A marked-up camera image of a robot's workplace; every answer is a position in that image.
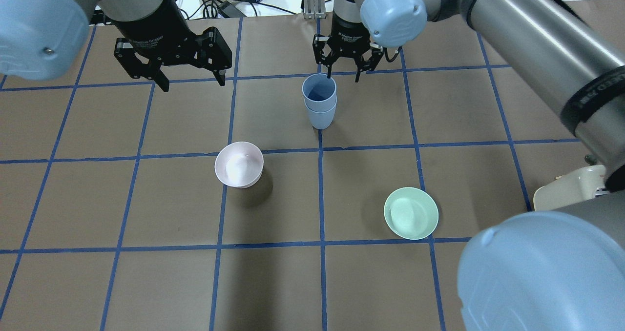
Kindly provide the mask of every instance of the mint green bowl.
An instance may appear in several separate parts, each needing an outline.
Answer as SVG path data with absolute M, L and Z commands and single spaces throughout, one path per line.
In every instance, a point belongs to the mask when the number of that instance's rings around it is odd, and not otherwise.
M 384 203 L 384 219 L 394 233 L 407 240 L 428 237 L 438 225 L 438 207 L 419 188 L 397 189 Z

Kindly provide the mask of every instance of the light blue round cap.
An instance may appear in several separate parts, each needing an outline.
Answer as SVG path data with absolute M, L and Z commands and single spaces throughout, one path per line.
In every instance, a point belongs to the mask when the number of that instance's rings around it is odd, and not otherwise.
M 0 0 L 0 73 L 29 80 L 60 77 L 88 30 L 73 0 Z
M 423 0 L 364 0 L 362 23 L 381 46 L 402 46 L 423 31 L 428 11 Z
M 466 245 L 458 295 L 467 331 L 621 331 L 625 250 L 572 215 L 518 215 Z

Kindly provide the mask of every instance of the grid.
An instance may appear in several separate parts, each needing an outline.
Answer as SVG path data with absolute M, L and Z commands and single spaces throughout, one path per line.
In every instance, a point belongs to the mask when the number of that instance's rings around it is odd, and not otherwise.
M 232 81 L 233 83 L 233 94 L 230 106 L 230 120 L 229 120 L 229 130 L 228 130 L 228 144 L 232 142 L 232 129 L 234 124 L 234 113 L 235 113 L 235 105 L 236 105 L 236 96 L 237 96 L 237 82 L 239 80 L 255 80 L 255 79 L 269 79 L 269 78 L 297 78 L 297 77 L 306 77 L 308 74 L 293 74 L 293 75 L 264 75 L 264 76 L 254 76 L 254 77 L 239 77 L 239 52 L 241 49 L 241 31 L 243 30 L 243 19 L 239 20 L 238 26 L 238 38 L 236 43 L 236 51 L 237 51 L 237 59 L 234 65 L 234 73 L 232 77 L 228 77 L 227 80 Z M 78 72 L 78 77 L 73 85 L 64 85 L 64 86 L 50 86 L 50 87 L 32 87 L 32 88 L 2 88 L 6 81 L 6 77 L 2 79 L 0 83 L 0 97 L 1 93 L 5 91 L 23 91 L 23 90 L 37 90 L 37 89 L 71 89 L 71 97 L 69 98 L 69 102 L 65 109 L 65 113 L 63 115 L 63 119 L 61 122 L 60 129 L 58 131 L 58 135 L 56 137 L 56 141 L 54 142 L 53 151 L 49 158 L 41 158 L 41 159 L 29 159 L 29 160 L 0 160 L 0 164 L 35 164 L 42 163 L 47 164 L 45 169 L 44 177 L 41 183 L 41 187 L 38 191 L 38 195 L 36 198 L 35 205 L 33 207 L 33 211 L 31 213 L 31 217 L 29 218 L 29 222 L 27 225 L 27 229 L 24 233 L 24 237 L 19 249 L 0 249 L 0 254 L 17 254 L 17 259 L 11 273 L 11 278 L 9 280 L 9 284 L 6 289 L 6 293 L 4 294 L 4 299 L 2 300 L 2 305 L 0 307 L 0 318 L 2 318 L 2 314 L 4 313 L 4 309 L 6 308 L 7 300 L 11 295 L 11 288 L 13 286 L 14 279 L 16 274 L 19 273 L 20 261 L 24 254 L 31 253 L 62 253 L 62 252 L 113 252 L 114 254 L 114 262 L 112 265 L 112 270 L 110 274 L 109 284 L 107 287 L 107 293 L 105 297 L 105 304 L 102 313 L 102 320 L 100 329 L 103 331 L 105 329 L 106 321 L 107 321 L 107 313 L 109 308 L 109 303 L 111 301 L 112 289 L 116 280 L 116 270 L 119 261 L 119 255 L 124 251 L 168 251 L 168 250 L 197 250 L 197 249 L 211 249 L 216 252 L 216 259 L 214 265 L 214 282 L 212 289 L 212 306 L 210 308 L 210 322 L 209 329 L 212 331 L 214 329 L 215 317 L 216 317 L 216 305 L 217 305 L 217 293 L 219 287 L 219 269 L 221 265 L 221 252 L 224 249 L 253 249 L 253 248 L 272 248 L 272 247 L 319 247 L 321 251 L 321 303 L 322 303 L 322 328 L 324 331 L 328 329 L 328 312 L 327 312 L 327 293 L 326 293 L 326 247 L 335 246 L 335 245 L 385 245 L 385 244 L 423 244 L 428 245 L 429 253 L 431 258 L 431 269 L 433 274 L 434 281 L 434 289 L 436 294 L 436 304 L 437 310 L 439 313 L 439 321 L 440 321 L 440 329 L 443 331 L 446 330 L 445 325 L 445 317 L 444 317 L 444 309 L 442 305 L 441 295 L 440 295 L 440 282 L 438 276 L 437 262 L 436 262 L 436 250 L 435 244 L 438 243 L 450 243 L 450 242 L 467 242 L 470 237 L 446 237 L 446 238 L 435 238 L 433 235 L 430 235 L 427 238 L 418 241 L 409 241 L 403 239 L 386 239 L 386 240 L 326 240 L 325 236 L 325 218 L 324 218 L 324 188 L 323 188 L 323 158 L 324 154 L 333 152 L 333 151 L 360 151 L 367 149 L 396 149 L 396 148 L 405 148 L 405 149 L 414 149 L 416 164 L 417 164 L 417 172 L 419 176 L 419 184 L 420 188 L 423 190 L 427 190 L 426 181 L 423 174 L 422 169 L 422 161 L 420 158 L 420 151 L 424 148 L 437 148 L 437 147 L 456 147 L 456 146 L 488 146 L 488 145 L 507 145 L 509 146 L 511 155 L 514 160 L 514 166 L 516 168 L 516 172 L 518 174 L 518 181 L 522 188 L 523 197 L 525 200 L 525 206 L 527 210 L 531 210 L 529 195 L 527 193 L 527 189 L 525 188 L 525 182 L 523 178 L 523 173 L 521 170 L 520 162 L 518 160 L 518 156 L 516 153 L 516 146 L 522 144 L 548 144 L 555 142 L 563 142 L 563 143 L 571 143 L 578 142 L 578 140 L 574 138 L 562 139 L 562 140 L 513 140 L 511 135 L 509 126 L 507 124 L 506 115 L 504 112 L 504 108 L 502 106 L 502 102 L 500 100 L 500 95 L 498 92 L 498 87 L 495 82 L 495 78 L 493 75 L 493 69 L 498 68 L 507 68 L 508 65 L 504 64 L 495 64 L 491 65 L 489 62 L 489 58 L 487 56 L 486 48 L 484 46 L 484 42 L 482 41 L 482 37 L 478 35 L 478 41 L 480 43 L 481 52 L 484 58 L 484 65 L 480 66 L 447 66 L 447 67 L 438 67 L 438 68 L 406 68 L 406 60 L 404 57 L 403 51 L 400 54 L 401 61 L 401 69 L 387 69 L 387 70 L 378 70 L 374 71 L 373 74 L 384 74 L 384 73 L 402 73 L 403 81 L 404 81 L 404 89 L 406 94 L 406 103 L 408 105 L 409 112 L 409 120 L 411 126 L 411 133 L 413 137 L 412 144 L 396 144 L 396 145 L 379 145 L 379 146 L 349 146 L 349 147 L 326 147 L 323 143 L 323 132 L 318 132 L 318 147 L 317 148 L 293 148 L 293 149 L 264 149 L 264 154 L 273 154 L 273 153 L 317 153 L 318 154 L 318 191 L 319 191 L 319 240 L 317 241 L 304 241 L 304 242 L 272 242 L 265 244 L 223 244 L 223 231 L 224 231 L 224 221 L 225 221 L 225 211 L 226 211 L 226 198 L 228 195 L 228 188 L 223 186 L 222 198 L 221 198 L 221 211 L 219 217 L 219 231 L 217 244 L 210 245 L 175 245 L 175 246 L 158 246 L 158 247 L 123 247 L 123 239 L 125 235 L 125 226 L 128 218 L 128 213 L 131 205 L 132 194 L 134 190 L 135 181 L 138 174 L 138 169 L 140 166 L 141 160 L 144 159 L 154 159 L 154 158 L 182 158 L 182 157 L 216 157 L 217 153 L 172 153 L 172 154 L 143 154 L 141 148 L 143 146 L 143 140 L 146 133 L 147 122 L 150 116 L 150 107 L 152 104 L 152 97 L 154 96 L 155 84 L 154 82 L 129 82 L 129 83 L 105 83 L 105 84 L 79 84 L 81 75 L 83 73 L 83 69 L 85 66 L 85 62 L 89 55 L 89 51 L 91 49 L 92 42 L 94 40 L 94 36 L 96 35 L 97 27 L 92 30 L 91 37 L 89 38 L 89 43 L 85 52 L 85 55 L 82 60 L 80 71 Z M 317 21 L 317 32 L 320 30 L 320 23 Z M 507 140 L 503 141 L 495 141 L 495 142 L 453 142 L 453 143 L 430 143 L 430 144 L 422 144 L 419 142 L 419 137 L 417 134 L 417 130 L 415 127 L 415 116 L 413 115 L 413 106 L 411 102 L 411 91 L 408 82 L 408 73 L 410 72 L 419 72 L 419 71 L 444 71 L 444 70 L 464 70 L 464 69 L 485 69 L 489 75 L 491 85 L 494 91 L 494 95 L 497 101 L 497 105 L 500 111 L 501 121 L 506 131 Z M 355 75 L 353 72 L 337 72 L 335 75 Z M 187 82 L 204 82 L 204 81 L 214 81 L 214 78 L 205 78 L 205 79 L 188 79 L 188 80 L 172 80 L 172 83 L 187 83 Z M 77 89 L 80 88 L 94 88 L 101 86 L 126 86 L 126 85 L 134 85 L 134 84 L 148 84 L 150 85 L 150 93 L 149 100 L 147 102 L 147 108 L 145 110 L 145 117 L 143 119 L 143 126 L 141 129 L 141 136 L 139 138 L 139 146 L 136 151 L 136 156 L 134 157 L 100 157 L 100 158 L 56 158 L 56 151 L 61 139 L 61 135 L 63 133 L 65 122 L 67 120 L 67 116 L 69 115 L 69 111 L 72 106 L 72 101 L 74 100 L 74 95 Z M 81 248 L 25 248 L 26 242 L 29 238 L 29 233 L 31 231 L 31 227 L 33 226 L 34 219 L 36 217 L 38 206 L 40 204 L 42 193 L 45 189 L 45 184 L 50 173 L 50 169 L 52 164 L 54 163 L 63 163 L 63 162 L 116 162 L 123 160 L 134 160 L 134 170 L 132 172 L 132 178 L 130 187 L 127 193 L 127 200 L 125 203 L 125 211 L 123 214 L 123 220 L 121 224 L 121 228 L 119 231 L 118 242 L 115 247 L 81 247 Z

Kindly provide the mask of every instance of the light blue cup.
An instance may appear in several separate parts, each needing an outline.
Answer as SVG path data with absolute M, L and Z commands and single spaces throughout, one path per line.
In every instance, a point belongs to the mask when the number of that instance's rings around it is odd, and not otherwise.
M 334 120 L 334 113 L 336 112 L 336 103 L 334 106 L 328 110 L 319 113 L 317 111 L 311 110 L 308 106 L 306 107 L 306 111 L 308 111 L 308 118 L 311 121 L 311 124 L 316 129 L 326 129 L 330 124 L 332 124 L 332 120 Z
M 302 94 L 308 109 L 317 113 L 336 107 L 336 82 L 324 73 L 308 76 L 302 84 Z

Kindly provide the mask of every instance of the bowl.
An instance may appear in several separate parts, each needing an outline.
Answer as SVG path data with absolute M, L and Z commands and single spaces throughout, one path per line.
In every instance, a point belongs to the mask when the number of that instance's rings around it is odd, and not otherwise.
M 215 159 L 215 174 L 222 184 L 248 188 L 263 173 L 263 153 L 250 142 L 234 142 L 221 149 Z
M 408 240 L 428 237 L 438 225 L 438 207 L 419 188 L 404 187 L 389 195 L 384 203 L 384 219 L 398 236 Z

